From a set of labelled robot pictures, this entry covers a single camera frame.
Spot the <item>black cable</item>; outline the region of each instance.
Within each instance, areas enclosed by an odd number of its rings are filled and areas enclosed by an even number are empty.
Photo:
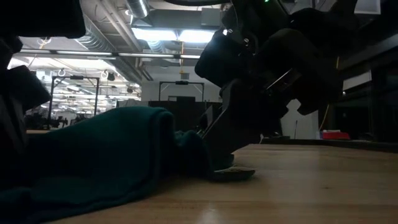
[[[230,0],[164,0],[164,1],[179,6],[212,6],[216,4],[230,3]]]

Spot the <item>table surface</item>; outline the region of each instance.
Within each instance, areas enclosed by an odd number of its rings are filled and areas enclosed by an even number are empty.
[[[249,181],[170,179],[151,197],[56,223],[398,223],[398,154],[250,145]]]
[[[33,130],[33,129],[26,130],[26,134],[45,134],[47,132],[49,132],[49,130]]]

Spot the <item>green cloth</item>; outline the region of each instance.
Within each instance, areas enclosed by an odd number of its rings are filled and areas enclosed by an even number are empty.
[[[45,222],[139,200],[166,175],[211,176],[208,155],[194,132],[174,132],[165,109],[117,108],[31,139],[8,172],[12,187],[0,192],[0,223]]]

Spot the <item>fluorescent light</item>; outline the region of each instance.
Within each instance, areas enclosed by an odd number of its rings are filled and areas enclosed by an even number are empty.
[[[65,85],[69,85],[69,83],[68,83],[67,81],[65,81],[65,80],[62,80],[61,83],[62,83],[62,84],[65,84]]]
[[[53,102],[67,102],[67,100],[62,100],[62,99],[53,99]]]
[[[88,105],[88,103],[86,103],[86,102],[83,101],[83,100],[79,100],[78,102],[81,103],[81,104],[83,104],[83,105]]]
[[[51,51],[49,51],[49,50],[22,49],[19,53],[28,53],[28,54],[51,54]]]
[[[96,88],[96,85],[79,85],[80,87]],[[114,85],[100,85],[100,88],[116,88]]]
[[[110,54],[110,53],[106,53],[106,52],[92,52],[92,53]],[[88,70],[88,69],[94,70],[93,72],[88,72],[88,73],[95,73],[95,72],[101,73],[99,70],[110,70],[113,68],[108,63],[104,62],[104,60],[102,60],[102,59],[97,58],[96,60],[88,60],[88,59],[63,58],[63,59],[59,59],[59,60],[62,61],[63,63],[71,65],[71,67],[79,68],[80,71],[78,71],[78,73],[85,73],[86,70]]]
[[[162,29],[138,29],[132,28],[134,35],[137,39],[146,41],[157,41],[157,40],[177,40],[175,32],[172,30],[162,30]]]
[[[95,95],[95,93],[93,93],[92,91],[88,91],[88,90],[85,90],[85,89],[81,89],[82,91],[85,91],[86,93],[90,93],[90,94],[92,94],[92,95]]]
[[[110,52],[80,52],[80,51],[58,50],[57,53],[66,54],[66,55],[112,56],[112,53]]]
[[[206,30],[184,30],[179,40],[188,43],[208,43],[214,35],[214,31]]]
[[[62,93],[62,94],[72,94],[71,91],[66,91],[66,90],[54,90],[55,93]]]
[[[75,90],[75,91],[79,91],[80,90],[78,87],[75,87],[75,86],[67,86],[67,88],[71,89],[71,90]]]
[[[116,60],[116,57],[87,56],[87,59],[91,59],[91,60]]]
[[[95,99],[95,95],[84,95],[84,94],[63,94],[63,93],[54,93],[53,96],[60,97],[60,96],[78,96],[85,99]],[[98,100],[105,100],[107,95],[98,95]],[[138,98],[136,95],[109,95],[110,98]]]
[[[91,111],[78,111],[78,114],[91,114]]]
[[[172,54],[120,53],[122,57],[174,58]]]
[[[182,59],[199,59],[200,55],[181,55]]]

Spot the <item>red object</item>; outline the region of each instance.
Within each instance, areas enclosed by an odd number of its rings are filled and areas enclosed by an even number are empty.
[[[324,132],[322,133],[322,138],[323,139],[344,139],[344,140],[350,140],[349,134],[348,133],[342,133],[342,132]]]

